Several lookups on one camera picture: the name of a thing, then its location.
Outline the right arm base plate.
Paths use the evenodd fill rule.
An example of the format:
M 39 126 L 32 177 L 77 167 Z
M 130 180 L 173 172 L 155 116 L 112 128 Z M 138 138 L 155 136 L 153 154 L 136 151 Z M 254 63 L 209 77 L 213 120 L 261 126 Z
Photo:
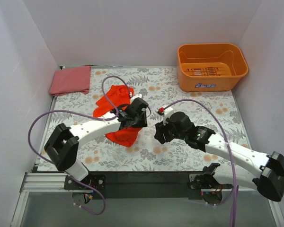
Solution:
M 193 189 L 232 189 L 232 184 L 221 184 L 212 175 L 189 175 L 189 183 Z

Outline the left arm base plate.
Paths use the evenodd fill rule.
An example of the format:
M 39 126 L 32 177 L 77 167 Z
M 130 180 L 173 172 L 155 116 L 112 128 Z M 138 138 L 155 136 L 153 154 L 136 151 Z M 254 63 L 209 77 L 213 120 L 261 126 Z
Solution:
M 73 180 L 70 176 L 65 177 L 64 189 L 65 190 L 89 190 L 88 187 L 82 185 L 86 184 L 97 190 L 103 190 L 106 187 L 106 176 L 105 175 L 91 175 L 89 174 L 80 183 Z

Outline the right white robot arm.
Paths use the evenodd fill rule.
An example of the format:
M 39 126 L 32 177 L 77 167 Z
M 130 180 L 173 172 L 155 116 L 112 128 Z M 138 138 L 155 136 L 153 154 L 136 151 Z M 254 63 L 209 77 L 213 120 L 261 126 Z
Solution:
M 257 190 L 262 196 L 280 202 L 284 195 L 284 156 L 256 152 L 225 139 L 204 126 L 194 125 L 183 112 L 160 108 L 163 121 L 157 123 L 154 138 L 161 144 L 173 139 L 183 140 L 189 147 L 208 154 L 233 160 L 238 170 L 232 171 L 219 163 L 211 163 L 201 174 L 190 178 L 189 185 L 196 189 L 214 189 L 220 185 L 236 183 Z

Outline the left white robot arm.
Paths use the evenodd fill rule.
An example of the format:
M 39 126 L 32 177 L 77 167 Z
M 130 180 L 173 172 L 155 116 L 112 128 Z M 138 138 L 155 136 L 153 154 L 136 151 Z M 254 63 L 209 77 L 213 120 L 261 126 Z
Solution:
M 93 139 L 127 128 L 147 126 L 146 109 L 149 105 L 139 96 L 134 96 L 129 105 L 120 105 L 100 117 L 82 124 L 55 127 L 44 150 L 58 171 L 66 172 L 75 179 L 81 189 L 91 185 L 88 169 L 77 158 L 78 149 Z

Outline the orange t shirt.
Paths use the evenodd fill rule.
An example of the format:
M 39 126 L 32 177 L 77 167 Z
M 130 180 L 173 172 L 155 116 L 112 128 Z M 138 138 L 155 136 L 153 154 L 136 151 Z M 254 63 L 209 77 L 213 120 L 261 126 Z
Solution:
M 122 104 L 129 104 L 130 103 L 130 97 L 128 89 L 125 85 L 119 85 L 115 86 L 112 85 L 110 90 L 106 93 L 107 97 L 113 102 L 115 106 L 120 106 Z M 93 112 L 94 117 L 100 117 L 103 116 L 106 112 L 113 109 L 113 106 L 106 100 L 105 97 L 100 98 L 96 102 L 98 108 L 96 108 Z M 106 134 L 106 137 L 119 145 L 125 146 L 125 147 L 131 147 L 137 137 L 138 133 L 142 128 L 125 128 L 120 131 L 112 132 Z

